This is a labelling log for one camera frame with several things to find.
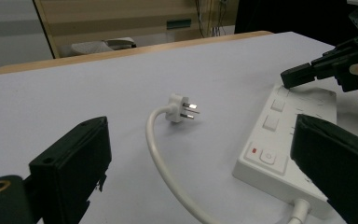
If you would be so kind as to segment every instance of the white cable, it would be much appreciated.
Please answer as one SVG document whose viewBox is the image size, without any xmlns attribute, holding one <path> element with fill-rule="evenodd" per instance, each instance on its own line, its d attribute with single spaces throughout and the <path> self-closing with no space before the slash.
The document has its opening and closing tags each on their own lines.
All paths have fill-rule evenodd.
<svg viewBox="0 0 358 224">
<path fill-rule="evenodd" d="M 168 188 L 171 190 L 176 199 L 183 205 L 183 207 L 195 217 L 201 223 L 218 223 L 208 214 L 206 214 L 202 209 L 200 209 L 196 203 L 187 196 L 186 192 L 182 190 L 179 185 L 172 178 L 171 173 L 167 166 L 164 163 L 164 160 L 161 158 L 158 152 L 158 147 L 156 144 L 155 134 L 154 134 L 154 123 L 156 117 L 162 113 L 172 113 L 174 110 L 177 110 L 174 105 L 166 105 L 154 110 L 146 123 L 146 140 L 147 145 L 149 146 L 150 154 L 153 158 L 156 167 L 162 177 L 162 179 L 167 184 Z"/>
<path fill-rule="evenodd" d="M 155 109 L 147 119 L 146 123 L 146 141 L 149 147 L 150 155 L 153 159 L 153 162 L 156 164 L 156 167 L 165 181 L 166 185 L 176 197 L 176 199 L 182 204 L 182 206 L 199 222 L 205 224 L 218 224 L 214 218 L 206 214 L 197 204 L 186 194 L 184 190 L 173 179 L 170 170 L 165 165 L 164 160 L 158 152 L 158 146 L 156 143 L 155 133 L 154 133 L 154 123 L 158 115 L 166 113 L 166 119 L 173 122 L 180 122 L 183 118 L 193 119 L 192 116 L 183 114 L 184 110 L 198 113 L 194 110 L 196 105 L 190 105 L 187 103 L 188 98 L 181 95 L 172 94 L 168 105 L 159 107 Z M 294 200 L 294 208 L 291 215 L 291 218 L 288 224 L 305 224 L 305 220 L 310 211 L 310 203 L 303 199 Z"/>
<path fill-rule="evenodd" d="M 310 203 L 304 199 L 295 199 L 295 207 L 288 224 L 304 224 L 310 211 Z"/>
</svg>

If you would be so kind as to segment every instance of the white plug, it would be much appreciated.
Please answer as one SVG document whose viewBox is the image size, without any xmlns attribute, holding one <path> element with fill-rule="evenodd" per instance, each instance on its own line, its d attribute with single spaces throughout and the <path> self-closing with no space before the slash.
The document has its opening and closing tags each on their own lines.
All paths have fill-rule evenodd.
<svg viewBox="0 0 358 224">
<path fill-rule="evenodd" d="M 196 110 L 196 105 L 192 105 L 188 102 L 188 97 L 176 93 L 171 94 L 168 105 L 172 111 L 165 114 L 165 119 L 172 122 L 178 123 L 183 121 L 183 119 L 194 119 L 194 116 L 188 115 L 186 111 L 196 114 L 200 113 Z"/>
</svg>

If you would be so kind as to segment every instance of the wooden table edge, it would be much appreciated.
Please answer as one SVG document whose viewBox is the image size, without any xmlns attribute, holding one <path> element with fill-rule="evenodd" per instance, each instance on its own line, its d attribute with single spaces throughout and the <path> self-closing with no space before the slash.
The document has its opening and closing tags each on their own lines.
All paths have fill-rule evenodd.
<svg viewBox="0 0 358 224">
<path fill-rule="evenodd" d="M 146 46 L 146 47 L 140 47 L 134 49 L 123 49 L 123 50 L 116 50 L 111 52 L 80 55 L 80 56 L 60 58 L 60 59 L 51 59 L 51 60 L 32 62 L 32 63 L 4 65 L 0 67 L 0 75 L 15 73 L 15 72 L 30 71 L 30 70 L 36 70 L 36 69 L 42 69 L 48 67 L 63 66 L 63 65 L 74 64 L 74 63 L 94 62 L 94 61 L 100 61 L 105 59 L 130 56 L 140 53 L 162 51 L 165 49 L 177 49 L 177 48 L 183 48 L 188 46 L 216 43 L 216 42 L 229 41 L 229 40 L 237 40 L 237 39 L 251 38 L 261 35 L 272 35 L 272 34 L 273 33 L 268 31 L 255 31 L 255 32 L 249 32 L 243 34 L 223 35 L 223 36 L 208 37 L 202 39 L 193 39 L 193 40 L 172 42 L 172 43 Z"/>
</svg>

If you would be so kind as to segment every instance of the table surface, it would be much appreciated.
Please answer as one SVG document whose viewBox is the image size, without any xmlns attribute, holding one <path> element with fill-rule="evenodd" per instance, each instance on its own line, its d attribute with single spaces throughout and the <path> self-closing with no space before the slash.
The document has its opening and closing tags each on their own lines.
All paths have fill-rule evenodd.
<svg viewBox="0 0 358 224">
<path fill-rule="evenodd" d="M 149 155 L 145 123 L 172 92 L 199 105 L 194 120 L 156 120 L 156 138 L 182 188 L 222 223 L 286 223 L 293 207 L 231 174 L 280 73 L 332 46 L 295 33 L 262 35 L 0 76 L 0 176 L 28 163 L 78 123 L 107 116 L 113 161 L 81 223 L 198 223 L 176 201 Z M 358 98 L 333 78 L 337 124 L 358 135 Z M 344 224 L 309 216 L 307 224 Z"/>
</svg>

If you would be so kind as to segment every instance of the white power strip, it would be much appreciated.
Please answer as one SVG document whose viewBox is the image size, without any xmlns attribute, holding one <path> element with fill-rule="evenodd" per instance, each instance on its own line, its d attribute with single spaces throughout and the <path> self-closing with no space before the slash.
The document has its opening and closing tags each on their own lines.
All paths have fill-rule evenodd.
<svg viewBox="0 0 358 224">
<path fill-rule="evenodd" d="M 325 219 L 333 208 L 290 159 L 297 114 L 336 124 L 336 93 L 304 86 L 289 91 L 274 85 L 232 174 L 287 203 L 304 199 L 310 203 L 312 215 Z"/>
</svg>

